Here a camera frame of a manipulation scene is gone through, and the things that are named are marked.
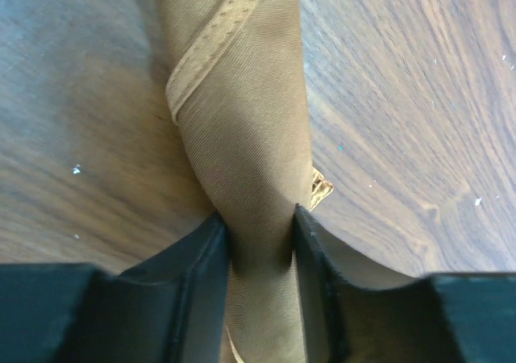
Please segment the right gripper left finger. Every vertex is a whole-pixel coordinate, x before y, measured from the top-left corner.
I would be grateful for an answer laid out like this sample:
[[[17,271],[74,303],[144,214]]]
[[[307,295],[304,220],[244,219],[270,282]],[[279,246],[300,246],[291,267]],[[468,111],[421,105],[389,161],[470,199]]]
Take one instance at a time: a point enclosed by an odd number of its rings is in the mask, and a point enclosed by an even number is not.
[[[1,267],[4,362],[216,362],[228,279],[218,214],[119,275],[92,264]]]

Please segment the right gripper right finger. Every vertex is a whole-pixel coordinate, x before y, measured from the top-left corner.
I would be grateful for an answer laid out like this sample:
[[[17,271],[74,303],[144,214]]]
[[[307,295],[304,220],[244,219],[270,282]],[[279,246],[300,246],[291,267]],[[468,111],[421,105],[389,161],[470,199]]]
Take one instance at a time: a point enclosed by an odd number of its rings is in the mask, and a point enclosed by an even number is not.
[[[513,273],[409,277],[339,240],[304,207],[293,223],[309,361],[514,361]]]

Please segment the orange cloth napkin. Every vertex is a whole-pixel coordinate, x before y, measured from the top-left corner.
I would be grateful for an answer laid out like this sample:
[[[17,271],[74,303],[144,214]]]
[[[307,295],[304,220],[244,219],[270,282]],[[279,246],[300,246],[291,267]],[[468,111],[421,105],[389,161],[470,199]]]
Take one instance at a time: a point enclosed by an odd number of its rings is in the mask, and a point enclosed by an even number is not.
[[[298,0],[157,0],[166,98],[231,238],[226,322],[240,362],[306,360],[293,257],[313,165]]]

